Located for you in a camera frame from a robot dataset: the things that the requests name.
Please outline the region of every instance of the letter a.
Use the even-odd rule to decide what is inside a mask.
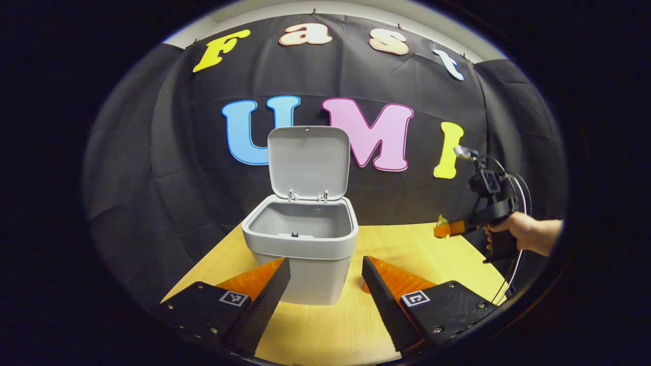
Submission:
[[[310,44],[324,44],[332,40],[332,37],[327,35],[327,27],[318,23],[304,23],[293,25],[285,32],[291,32],[280,37],[278,42],[285,46],[293,46],[296,44],[310,43]]]

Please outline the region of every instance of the black curtain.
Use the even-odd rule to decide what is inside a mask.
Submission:
[[[322,23],[333,40],[282,46],[284,29]],[[369,31],[384,28],[407,38],[409,53],[372,49]],[[242,29],[223,60],[192,68],[216,38]],[[432,48],[457,62],[464,80],[452,78]],[[564,151],[556,121],[540,93],[508,60],[471,64],[443,45],[363,18],[296,14],[255,21],[197,41],[185,50],[162,44],[120,82],[90,136],[85,201],[96,246],[110,269],[142,305],[158,303],[169,289],[266,196],[273,194],[268,166],[235,160],[221,109],[254,100],[251,140],[266,146],[273,111],[266,100],[294,95],[294,125],[329,124],[328,98],[354,99],[372,124],[390,103],[414,110],[402,172],[360,168],[352,159],[346,197],[360,225],[399,225],[453,218],[477,203],[469,191],[473,165],[458,161],[451,180],[434,178],[449,121],[464,129],[461,144],[494,155],[521,174],[533,197],[533,217],[563,218]],[[377,149],[371,159],[379,154]],[[485,253],[486,237],[466,238]],[[542,258],[527,253],[516,282],[530,280]],[[504,274],[508,264],[498,266]]]

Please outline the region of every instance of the black cable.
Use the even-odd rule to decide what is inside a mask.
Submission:
[[[511,267],[509,267],[508,271],[506,271],[506,274],[504,276],[504,282],[502,282],[502,285],[497,289],[497,293],[495,293],[495,296],[493,296],[493,299],[490,300],[491,302],[494,302],[495,299],[497,298],[497,295],[499,295],[500,292],[502,292],[502,287],[504,287],[504,284],[506,283],[506,279],[510,276],[511,271],[513,270],[513,267],[516,265],[516,260],[513,259],[511,260]]]
[[[510,171],[507,171],[506,173],[516,177],[517,179],[519,179],[520,182],[522,183],[522,185],[525,186],[525,189],[527,190],[527,196],[529,197],[529,215],[532,216],[533,206],[532,206],[532,201],[531,201],[531,191],[529,190],[529,186],[527,185],[527,182],[525,181],[524,178],[522,178],[521,175],[519,175],[517,173],[513,173],[513,172],[510,172]]]
[[[485,155],[485,157],[492,159],[499,166],[499,168],[502,169],[502,173],[504,173],[505,176],[508,174],[508,172],[506,171],[506,169],[504,169],[502,164],[500,164],[499,161],[497,161],[497,159],[495,159],[493,156],[487,154]],[[516,199],[516,202],[519,202],[520,200],[518,199],[518,194],[516,193],[516,187],[513,185],[513,182],[511,182],[511,179],[509,179],[508,177],[505,178],[508,180],[508,183],[511,185],[511,192],[513,193],[513,197]]]
[[[475,205],[473,206],[473,210],[471,212],[474,212],[477,209],[477,205],[479,204],[479,201],[481,198],[478,198],[477,201],[475,202]]]

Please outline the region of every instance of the cable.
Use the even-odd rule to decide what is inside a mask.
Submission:
[[[511,180],[511,178],[513,178],[513,179],[516,181],[516,184],[518,185],[518,189],[520,190],[520,194],[522,195],[522,203],[523,203],[523,206],[524,206],[523,209],[524,209],[524,214],[526,215],[526,214],[527,214],[527,201],[525,200],[525,192],[522,190],[522,187],[520,186],[520,183],[518,182],[518,180],[515,178],[514,175],[507,174],[507,175],[506,175],[506,178],[509,179],[509,180]],[[509,282],[508,282],[508,286],[506,286],[506,290],[504,290],[504,293],[503,293],[502,296],[499,298],[499,300],[497,301],[497,303],[499,303],[500,301],[502,301],[502,299],[504,298],[504,296],[506,296],[506,292],[511,288],[511,284],[513,283],[513,278],[516,277],[516,273],[518,272],[518,267],[519,267],[519,265],[520,265],[520,259],[522,259],[522,250],[520,250],[520,252],[518,253],[518,260],[516,261],[516,267],[515,267],[515,269],[513,270],[513,275],[511,275],[511,280],[509,280]]]
[[[508,176],[508,172],[506,171],[506,169],[504,169],[502,164],[500,164],[497,159],[495,159],[493,156],[490,156],[488,154],[485,155],[484,157],[490,158],[491,160],[493,160],[499,166],[499,168],[502,169],[502,172]],[[515,196],[516,203],[517,203],[518,202],[518,196],[516,195],[516,188],[513,186],[513,182],[511,182],[511,179],[508,180],[508,183],[511,185],[511,191],[513,192],[513,196]]]
[[[515,266],[515,264],[516,264],[516,261],[512,260],[512,261],[511,261],[511,265],[510,265],[510,267],[508,268],[508,270],[506,271],[506,275],[505,275],[504,277],[508,277],[508,275],[509,275],[509,274],[511,273],[511,271],[513,270],[513,267]],[[491,302],[494,302],[494,301],[495,301],[495,299],[497,298],[497,295],[499,295],[500,290],[502,289],[502,287],[504,287],[505,284],[506,284],[506,279],[502,282],[502,285],[499,287],[499,289],[497,289],[497,292],[495,293],[495,296],[493,296],[493,299],[490,300]]]
[[[504,172],[504,174],[506,174],[506,169],[504,169],[504,167],[502,166],[502,164],[500,164],[500,163],[497,161],[497,159],[495,159],[493,156],[490,156],[490,155],[488,155],[488,154],[486,155],[486,157],[487,157],[487,158],[491,158],[491,160],[493,160],[493,161],[494,161],[494,162],[499,166],[499,168],[502,169],[502,172]]]
[[[477,205],[479,204],[480,200],[481,200],[481,198],[478,198],[477,201],[475,201],[475,205],[473,206],[473,210],[471,212],[475,211],[475,209],[477,208]]]
[[[532,206],[532,203],[531,203],[531,190],[529,189],[529,186],[527,185],[527,182],[525,181],[524,178],[522,178],[522,176],[520,176],[517,173],[513,173],[511,171],[507,171],[506,173],[514,175],[516,178],[520,179],[522,181],[522,184],[525,186],[525,189],[527,190],[527,196],[529,197],[529,215],[531,215],[533,213],[533,206]]]

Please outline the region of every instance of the blue letter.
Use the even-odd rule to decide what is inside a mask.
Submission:
[[[274,126],[292,126],[294,108],[300,103],[300,98],[288,95],[267,100],[267,106],[273,109]],[[233,157],[249,165],[266,165],[269,164],[267,148],[257,147],[251,141],[251,112],[257,107],[252,100],[240,100],[225,105],[221,114],[226,116],[226,137]]]
[[[456,77],[459,80],[464,79],[464,76],[461,75],[461,73],[454,68],[454,65],[456,65],[456,61],[450,58],[450,56],[448,56],[447,53],[445,53],[445,51],[441,51],[440,49],[433,49],[432,51],[434,51],[434,53],[436,53],[441,57],[441,60],[443,61],[443,65],[445,65],[445,68],[448,70],[450,75]]]

